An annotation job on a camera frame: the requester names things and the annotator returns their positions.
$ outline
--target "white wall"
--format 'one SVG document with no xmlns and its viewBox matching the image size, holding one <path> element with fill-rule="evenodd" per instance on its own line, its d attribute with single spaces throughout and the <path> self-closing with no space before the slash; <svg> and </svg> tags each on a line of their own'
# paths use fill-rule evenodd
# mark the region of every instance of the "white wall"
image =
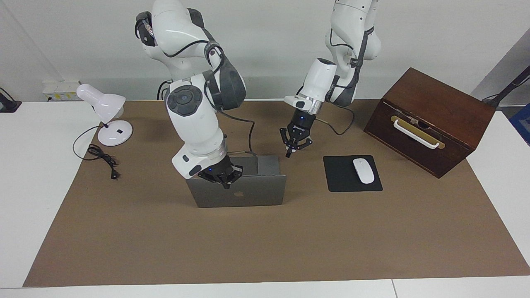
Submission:
<svg viewBox="0 0 530 298">
<path fill-rule="evenodd" d="M 63 79 L 153 99 L 169 76 L 134 36 L 135 17 L 151 0 L 0 0 L 1 9 L 2 1 Z M 316 57 L 330 58 L 323 39 L 331 0 L 182 2 L 202 12 L 245 76 L 249 98 L 293 93 Z M 4 14 L 0 25 L 13 26 Z M 470 93 L 530 27 L 529 14 L 528 0 L 382 0 L 376 30 L 383 51 L 363 67 L 358 97 L 380 98 L 411 66 Z M 0 84 L 19 99 L 43 100 L 40 81 L 53 71 L 36 64 L 27 43 L 0 31 Z"/>
<path fill-rule="evenodd" d="M 499 93 L 528 66 L 530 66 L 530 29 L 526 31 L 523 37 L 484 78 L 471 95 L 483 99 Z M 513 90 L 502 100 L 501 105 L 529 103 L 530 81 Z"/>
</svg>

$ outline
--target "brown paper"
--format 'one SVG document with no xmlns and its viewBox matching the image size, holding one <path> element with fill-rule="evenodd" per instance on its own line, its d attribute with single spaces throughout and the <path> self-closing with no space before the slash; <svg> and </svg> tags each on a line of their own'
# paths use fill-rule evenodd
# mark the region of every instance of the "brown paper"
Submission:
<svg viewBox="0 0 530 298">
<path fill-rule="evenodd" d="M 200 209 L 171 164 L 182 142 L 164 103 L 127 102 L 132 138 L 104 148 L 121 178 L 82 162 L 24 286 L 530 275 L 466 161 L 436 179 L 363 133 L 376 103 L 355 101 L 342 137 L 315 122 L 315 143 L 291 159 L 278 129 L 293 109 L 244 103 L 231 114 L 257 122 L 254 151 L 280 156 L 284 204 Z M 330 104 L 319 117 L 350 120 Z M 219 121 L 229 149 L 247 149 L 250 125 Z M 374 156 L 383 192 L 328 192 L 322 157 L 353 154 Z"/>
</svg>

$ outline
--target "white mouse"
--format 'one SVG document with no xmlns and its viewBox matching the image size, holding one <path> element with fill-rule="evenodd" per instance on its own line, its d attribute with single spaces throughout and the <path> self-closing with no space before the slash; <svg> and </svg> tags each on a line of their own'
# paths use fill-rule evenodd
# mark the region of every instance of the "white mouse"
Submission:
<svg viewBox="0 0 530 298">
<path fill-rule="evenodd" d="M 370 184 L 374 182 L 374 171 L 367 160 L 354 159 L 354 167 L 362 183 Z"/>
</svg>

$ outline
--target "lamp cord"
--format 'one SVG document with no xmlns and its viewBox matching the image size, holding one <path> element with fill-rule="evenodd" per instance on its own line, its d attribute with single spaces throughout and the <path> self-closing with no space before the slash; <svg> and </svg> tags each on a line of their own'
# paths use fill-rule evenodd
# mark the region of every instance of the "lamp cord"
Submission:
<svg viewBox="0 0 530 298">
<path fill-rule="evenodd" d="M 89 145 L 89 148 L 86 150 L 88 153 L 94 155 L 95 157 L 92 158 L 92 159 L 86 159 L 84 157 L 81 157 L 79 156 L 79 154 L 77 154 L 77 152 L 75 152 L 75 143 L 77 143 L 77 141 L 83 136 L 85 135 L 86 133 L 88 133 L 89 131 L 93 130 L 93 129 L 97 129 L 97 128 L 102 128 L 103 126 L 94 126 L 92 128 L 89 128 L 87 129 L 85 132 L 83 132 L 82 134 L 80 134 L 77 139 L 75 139 L 74 143 L 72 144 L 72 151 L 74 152 L 75 156 L 79 157 L 80 159 L 84 160 L 84 161 L 94 161 L 94 160 L 98 160 L 98 159 L 102 159 L 104 160 L 109 166 L 110 166 L 110 169 L 111 169 L 111 174 L 110 174 L 110 178 L 113 179 L 113 180 L 116 180 L 120 177 L 120 173 L 118 173 L 118 171 L 116 171 L 114 168 L 118 165 L 118 162 L 114 159 L 113 156 L 110 156 L 109 154 L 105 153 L 103 151 L 103 149 L 101 149 L 101 147 L 95 145 L 95 144 L 90 144 Z"/>
</svg>

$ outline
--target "mouse pad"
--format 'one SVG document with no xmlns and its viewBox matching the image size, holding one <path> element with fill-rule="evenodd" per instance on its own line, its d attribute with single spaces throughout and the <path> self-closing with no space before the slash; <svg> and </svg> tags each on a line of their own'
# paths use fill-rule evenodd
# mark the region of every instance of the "mouse pad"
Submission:
<svg viewBox="0 0 530 298">
<path fill-rule="evenodd" d="M 354 159 L 368 161 L 374 171 L 374 182 L 361 182 L 354 168 Z M 371 155 L 324 156 L 324 167 L 330 192 L 383 191 L 374 157 Z"/>
</svg>

